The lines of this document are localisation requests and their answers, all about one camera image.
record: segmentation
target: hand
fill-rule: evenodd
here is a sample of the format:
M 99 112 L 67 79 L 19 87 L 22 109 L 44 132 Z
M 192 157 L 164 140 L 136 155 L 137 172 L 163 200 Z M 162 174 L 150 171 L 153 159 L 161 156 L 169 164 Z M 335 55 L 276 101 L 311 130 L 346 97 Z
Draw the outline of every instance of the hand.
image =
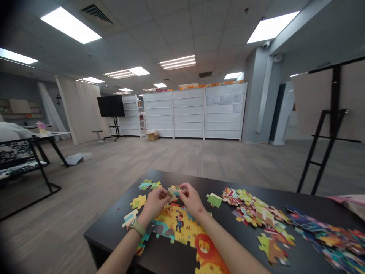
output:
M 170 197 L 167 196 L 167 191 L 163 187 L 152 190 L 147 196 L 141 215 L 138 217 L 141 225 L 147 227 L 150 221 L 161 212 L 169 200 Z
M 205 207 L 199 197 L 199 193 L 189 183 L 183 183 L 180 185 L 183 189 L 180 192 L 180 198 L 186 206 L 186 209 L 195 219 L 207 214 Z

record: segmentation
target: stool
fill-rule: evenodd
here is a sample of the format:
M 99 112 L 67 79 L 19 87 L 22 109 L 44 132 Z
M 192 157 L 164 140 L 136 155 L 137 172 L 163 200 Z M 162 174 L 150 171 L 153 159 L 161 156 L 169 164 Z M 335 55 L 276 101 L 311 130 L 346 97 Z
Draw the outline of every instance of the stool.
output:
M 96 144 L 104 143 L 104 142 L 105 142 L 105 140 L 102 140 L 102 139 L 100 138 L 100 135 L 99 135 L 99 132 L 103 132 L 103 131 L 92 131 L 92 132 L 95 132 L 95 133 L 97 133 L 97 134 L 98 134 L 98 140 L 96 141 Z

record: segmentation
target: white curtain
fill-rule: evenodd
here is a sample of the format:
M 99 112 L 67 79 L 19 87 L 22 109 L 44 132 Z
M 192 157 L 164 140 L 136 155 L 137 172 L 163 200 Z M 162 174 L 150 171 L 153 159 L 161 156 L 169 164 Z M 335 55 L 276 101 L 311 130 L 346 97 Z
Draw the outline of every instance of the white curtain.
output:
M 99 86 L 56 76 L 58 89 L 65 107 L 66 117 L 74 145 L 97 139 L 92 131 L 103 130 L 101 137 L 109 136 L 104 118 L 100 115 L 97 97 Z
M 60 116 L 57 113 L 56 108 L 54 107 L 54 104 L 51 100 L 51 97 L 49 96 L 46 86 L 44 85 L 44 83 L 38 82 L 38 89 L 39 92 L 41 93 L 41 97 L 42 97 L 42 101 L 43 101 L 43 105 L 46 111 L 46 116 L 48 118 L 48 121 L 51 125 L 53 125 L 54 127 L 57 128 L 57 131 L 62 131 L 62 132 L 66 132 L 66 128 L 63 125 Z M 71 135 L 69 134 L 65 134 L 65 135 L 60 135 L 60 138 L 62 140 L 66 140 L 66 139 L 70 139 Z

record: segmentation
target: wristwatch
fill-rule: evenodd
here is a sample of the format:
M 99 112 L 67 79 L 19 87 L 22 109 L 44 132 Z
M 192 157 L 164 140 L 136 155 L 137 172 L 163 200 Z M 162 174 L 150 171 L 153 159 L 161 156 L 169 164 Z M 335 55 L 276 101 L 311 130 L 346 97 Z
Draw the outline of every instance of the wristwatch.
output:
M 128 230 L 134 228 L 135 230 L 137 230 L 137 232 L 139 234 L 141 234 L 141 236 L 143 237 L 145 234 L 146 234 L 146 230 L 143 228 L 143 226 L 141 226 L 141 224 L 139 222 L 137 222 L 137 219 L 134 219 L 129 227 L 128 227 Z

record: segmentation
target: cardboard box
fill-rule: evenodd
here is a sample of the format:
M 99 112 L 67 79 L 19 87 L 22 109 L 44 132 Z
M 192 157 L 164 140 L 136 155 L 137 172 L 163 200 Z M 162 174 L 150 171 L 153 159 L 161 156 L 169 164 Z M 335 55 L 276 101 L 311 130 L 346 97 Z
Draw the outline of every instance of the cardboard box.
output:
M 146 133 L 149 141 L 156 141 L 159 138 L 159 132 Z

